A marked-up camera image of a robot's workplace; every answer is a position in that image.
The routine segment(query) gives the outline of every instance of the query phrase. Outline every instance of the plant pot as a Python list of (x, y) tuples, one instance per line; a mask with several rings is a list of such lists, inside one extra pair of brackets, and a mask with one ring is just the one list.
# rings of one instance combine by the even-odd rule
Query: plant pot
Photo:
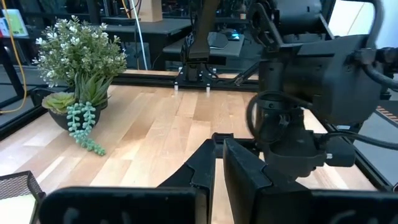
[[(70, 122), (69, 120), (67, 120), (67, 114), (56, 114), (53, 111), (49, 110), (49, 113), (52, 117), (52, 119), (54, 119), (54, 121), (63, 129), (67, 130), (69, 129), (68, 127), (68, 122)], [(95, 124), (94, 126), (98, 123), (98, 121), (100, 120), (100, 116), (101, 116), (101, 108), (99, 106), (95, 107)], [(80, 127), (78, 129), (83, 129), (83, 122), (84, 122), (84, 117), (83, 117), (83, 113), (78, 114), (78, 117), (80, 118)]]
[(105, 109), (108, 107), (108, 92), (105, 94), (106, 101), (100, 105), (98, 105), (99, 108), (101, 108), (101, 110)]

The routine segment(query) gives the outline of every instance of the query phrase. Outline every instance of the string of pearls plant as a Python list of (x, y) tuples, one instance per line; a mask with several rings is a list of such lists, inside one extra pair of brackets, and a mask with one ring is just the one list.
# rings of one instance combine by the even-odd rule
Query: string of pearls plant
[[(88, 135), (91, 133), (95, 125), (95, 108), (90, 102), (75, 103), (73, 106), (68, 106), (67, 120), (70, 131), (70, 136), (76, 139), (76, 143), (86, 148), (88, 151), (94, 151), (100, 156), (105, 155), (105, 149), (94, 140), (90, 139)], [(80, 121), (79, 114), (83, 113), (83, 124)]]

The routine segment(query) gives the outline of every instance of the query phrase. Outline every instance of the green leaf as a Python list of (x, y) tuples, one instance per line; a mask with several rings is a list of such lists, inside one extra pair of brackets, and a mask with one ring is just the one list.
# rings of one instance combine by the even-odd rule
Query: green leaf
[(75, 102), (74, 93), (51, 93), (42, 101), (42, 106), (58, 114), (66, 114), (68, 106)]

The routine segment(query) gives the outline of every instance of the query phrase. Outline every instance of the white cable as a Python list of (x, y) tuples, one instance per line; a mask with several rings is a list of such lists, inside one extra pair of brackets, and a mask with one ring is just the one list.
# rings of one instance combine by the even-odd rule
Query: white cable
[(142, 41), (141, 27), (139, 25), (138, 14), (137, 14), (136, 6), (135, 6), (133, 0), (131, 0), (131, 5), (132, 5), (132, 10), (134, 11), (134, 15), (136, 16), (136, 24), (137, 24), (137, 28), (138, 28), (139, 38), (141, 40), (142, 57), (144, 58), (145, 70), (148, 70), (147, 59), (145, 58), (144, 42)]

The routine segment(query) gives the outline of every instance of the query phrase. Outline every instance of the succulent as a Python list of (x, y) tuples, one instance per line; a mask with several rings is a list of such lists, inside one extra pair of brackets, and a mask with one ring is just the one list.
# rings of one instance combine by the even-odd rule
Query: succulent
[[(92, 112), (95, 108), (90, 102), (86, 103), (75, 103), (74, 105), (68, 106), (68, 116), (67, 120), (70, 136), (74, 137), (76, 143), (80, 144), (82, 147), (86, 148), (88, 151), (94, 151), (99, 156), (105, 155), (105, 149), (99, 144), (95, 143), (94, 140), (88, 138), (91, 133), (93, 126), (95, 125), (95, 114)], [(80, 121), (78, 114), (83, 114), (84, 121)]]
[(68, 112), (68, 106), (75, 102), (74, 93), (51, 93), (42, 101), (42, 106), (57, 114), (65, 114)]
[(75, 76), (75, 95), (81, 103), (90, 102), (94, 107), (107, 100), (106, 92), (112, 82), (112, 78)]

